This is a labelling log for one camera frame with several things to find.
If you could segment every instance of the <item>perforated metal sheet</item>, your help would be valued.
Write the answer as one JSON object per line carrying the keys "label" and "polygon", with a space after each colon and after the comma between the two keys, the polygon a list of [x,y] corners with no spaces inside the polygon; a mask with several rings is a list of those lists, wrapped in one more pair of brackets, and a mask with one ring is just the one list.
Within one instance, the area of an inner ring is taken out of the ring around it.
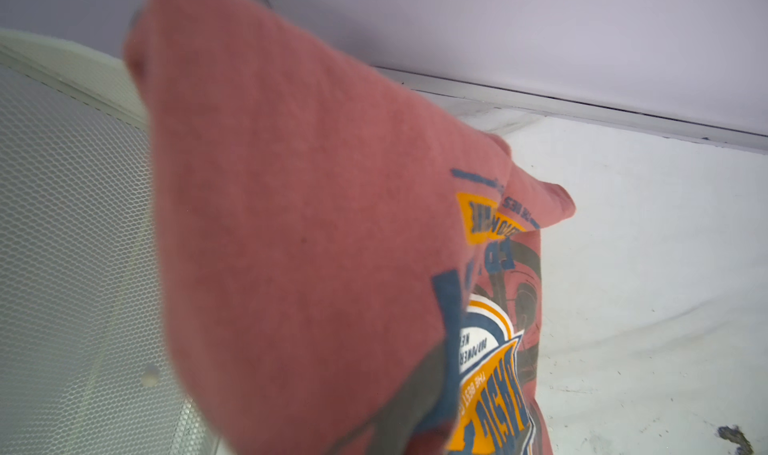
{"label": "perforated metal sheet", "polygon": [[214,449],[165,354],[149,207],[146,134],[0,66],[1,454]]}

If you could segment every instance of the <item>white surface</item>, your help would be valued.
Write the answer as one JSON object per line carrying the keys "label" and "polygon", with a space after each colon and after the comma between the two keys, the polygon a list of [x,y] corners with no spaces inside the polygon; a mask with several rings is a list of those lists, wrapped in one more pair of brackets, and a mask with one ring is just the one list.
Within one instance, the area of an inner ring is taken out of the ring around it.
{"label": "white surface", "polygon": [[429,98],[576,201],[542,236],[555,452],[768,453],[768,156]]}
{"label": "white surface", "polygon": [[768,0],[270,0],[379,66],[768,133]]}

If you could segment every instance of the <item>fabric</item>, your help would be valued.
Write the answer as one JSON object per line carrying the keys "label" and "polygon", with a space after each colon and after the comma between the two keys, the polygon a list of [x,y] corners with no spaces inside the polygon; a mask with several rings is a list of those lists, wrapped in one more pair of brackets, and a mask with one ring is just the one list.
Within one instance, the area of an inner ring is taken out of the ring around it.
{"label": "fabric", "polygon": [[475,271],[536,251],[568,194],[251,0],[149,0],[125,60],[170,356],[211,425],[240,455],[440,451]]}

